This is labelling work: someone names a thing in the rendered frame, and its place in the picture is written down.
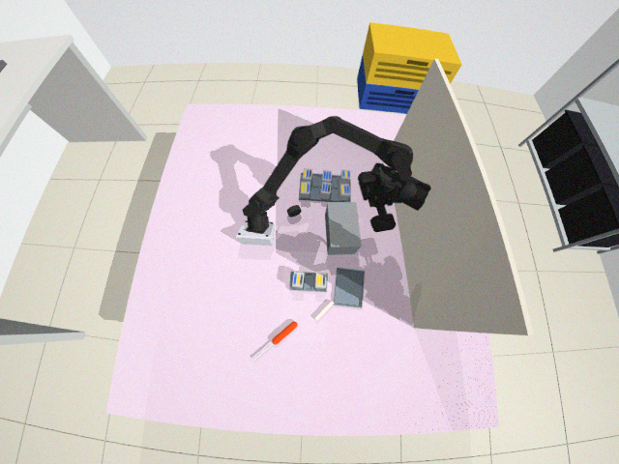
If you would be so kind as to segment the orange-handled screwdriver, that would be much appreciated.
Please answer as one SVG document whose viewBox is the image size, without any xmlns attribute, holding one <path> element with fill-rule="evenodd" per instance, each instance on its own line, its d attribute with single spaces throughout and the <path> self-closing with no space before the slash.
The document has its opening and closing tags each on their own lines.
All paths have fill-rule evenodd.
<svg viewBox="0 0 619 464">
<path fill-rule="evenodd" d="M 266 351 L 267 349 L 269 349 L 273 344 L 277 345 L 281 340 L 283 340 L 285 337 L 287 337 L 292 330 L 294 330 L 295 328 L 297 328 L 297 323 L 296 322 L 291 322 L 289 326 L 287 326 L 284 330 L 282 330 L 278 335 L 276 335 L 273 339 L 272 339 L 272 344 L 270 344 L 267 348 L 265 348 L 263 351 L 261 351 L 259 353 L 259 355 L 257 357 L 254 357 L 253 360 L 257 359 L 260 357 L 260 355 Z"/>
</svg>

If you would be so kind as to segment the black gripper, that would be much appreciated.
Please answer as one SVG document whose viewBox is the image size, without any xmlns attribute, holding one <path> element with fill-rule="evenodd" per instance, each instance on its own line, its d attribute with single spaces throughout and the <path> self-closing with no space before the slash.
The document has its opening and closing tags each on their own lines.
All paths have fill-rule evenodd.
<svg viewBox="0 0 619 464">
<path fill-rule="evenodd" d="M 395 226 L 393 214 L 387 213 L 385 205 L 388 204 L 389 198 L 393 198 L 395 193 L 384 197 L 377 194 L 373 188 L 376 176 L 370 173 L 371 171 L 362 172 L 358 176 L 358 184 L 363 196 L 363 200 L 368 200 L 370 207 L 376 207 L 379 216 L 372 217 L 370 225 L 374 232 L 392 230 Z"/>
</svg>

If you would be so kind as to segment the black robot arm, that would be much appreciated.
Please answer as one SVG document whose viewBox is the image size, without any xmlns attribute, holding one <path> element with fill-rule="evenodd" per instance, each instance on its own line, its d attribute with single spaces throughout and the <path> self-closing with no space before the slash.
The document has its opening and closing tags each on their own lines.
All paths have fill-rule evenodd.
<svg viewBox="0 0 619 464">
<path fill-rule="evenodd" d="M 250 198 L 249 204 L 243 209 L 244 215 L 248 217 L 246 231 L 260 234 L 265 232 L 269 227 L 269 217 L 266 211 L 279 199 L 278 188 L 300 157 L 310 151 L 320 138 L 331 133 L 373 152 L 390 166 L 376 163 L 370 172 L 377 177 L 373 184 L 377 194 L 387 197 L 395 193 L 393 198 L 389 198 L 388 206 L 403 203 L 416 211 L 422 208 L 430 185 L 411 177 L 410 165 L 413 160 L 413 151 L 408 145 L 380 138 L 338 116 L 328 116 L 316 124 L 293 129 L 286 151 L 276 169 L 265 186 Z"/>
</svg>

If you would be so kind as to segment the beige flat panel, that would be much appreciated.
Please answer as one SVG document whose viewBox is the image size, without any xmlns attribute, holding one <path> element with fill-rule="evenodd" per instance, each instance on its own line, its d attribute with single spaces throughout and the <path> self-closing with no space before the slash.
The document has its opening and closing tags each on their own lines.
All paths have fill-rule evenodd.
<svg viewBox="0 0 619 464">
<path fill-rule="evenodd" d="M 419 211 L 395 203 L 413 327 L 532 335 L 516 262 L 457 97 L 434 59 L 393 141 L 429 184 Z"/>
</svg>

